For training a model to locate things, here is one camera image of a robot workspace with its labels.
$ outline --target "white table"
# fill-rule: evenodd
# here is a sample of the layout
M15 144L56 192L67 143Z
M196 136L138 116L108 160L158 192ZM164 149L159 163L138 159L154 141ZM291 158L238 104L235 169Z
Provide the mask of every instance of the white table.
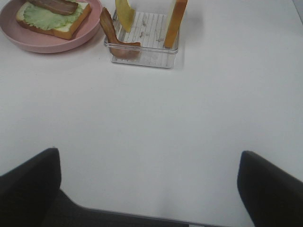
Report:
M103 37L36 54L0 34L0 174L56 146L82 206L231 227L253 226L236 186L243 150L303 180L291 0L190 0L172 70L112 64Z

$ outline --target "clear plastic container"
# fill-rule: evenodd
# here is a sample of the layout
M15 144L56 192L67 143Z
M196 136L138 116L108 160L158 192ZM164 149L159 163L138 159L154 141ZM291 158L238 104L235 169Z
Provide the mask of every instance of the clear plastic container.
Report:
M140 42L141 47L110 44L105 36L104 46L109 50L111 61L121 64L172 68L178 53L179 33L173 47L165 48L166 17L165 14L136 12L131 32L128 33L122 28L115 12L113 24L117 38L126 43Z

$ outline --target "bacon strip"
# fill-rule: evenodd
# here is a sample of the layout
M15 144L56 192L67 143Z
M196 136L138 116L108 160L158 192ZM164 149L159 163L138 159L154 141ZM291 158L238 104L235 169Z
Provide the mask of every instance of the bacon strip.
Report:
M30 3L35 6L39 6L49 11L61 14L61 15L70 15L73 14L78 4L76 2L65 1L65 0L28 0Z
M100 15L100 24L103 28L104 33L107 36L109 43L111 44L120 44L120 45L130 45L130 46L138 46L141 44L139 42L136 43L124 43L117 39L115 27L113 25L112 18L109 14L109 11L103 7L101 15ZM113 56L120 59L133 60L139 57L140 51L133 51L127 49L118 49L118 48L110 48L110 52Z

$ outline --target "toast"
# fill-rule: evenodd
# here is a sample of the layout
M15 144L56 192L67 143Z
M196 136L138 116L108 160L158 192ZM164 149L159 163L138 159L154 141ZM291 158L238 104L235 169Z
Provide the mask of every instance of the toast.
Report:
M185 12L187 0L173 0L166 20L164 46L172 48Z
M25 2L18 12L16 13L16 21L24 28L27 28L33 32L47 34L47 35L54 35L56 37L62 39L71 39L74 32L80 26L82 21L88 16L91 12L91 8L87 2L78 2L79 6L83 9L82 13L79 15L78 19L75 20L73 23L67 23L64 26L52 28L49 30L43 30L41 28L32 26L25 21L24 11L30 5L30 2Z

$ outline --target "yellow cheese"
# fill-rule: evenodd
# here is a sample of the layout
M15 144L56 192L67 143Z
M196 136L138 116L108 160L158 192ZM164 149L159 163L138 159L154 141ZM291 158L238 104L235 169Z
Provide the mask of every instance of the yellow cheese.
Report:
M130 32L134 22L135 10L130 7L128 0L116 0L116 11L120 24L125 31Z
M173 0L166 21L164 46L172 48L185 12L187 0Z

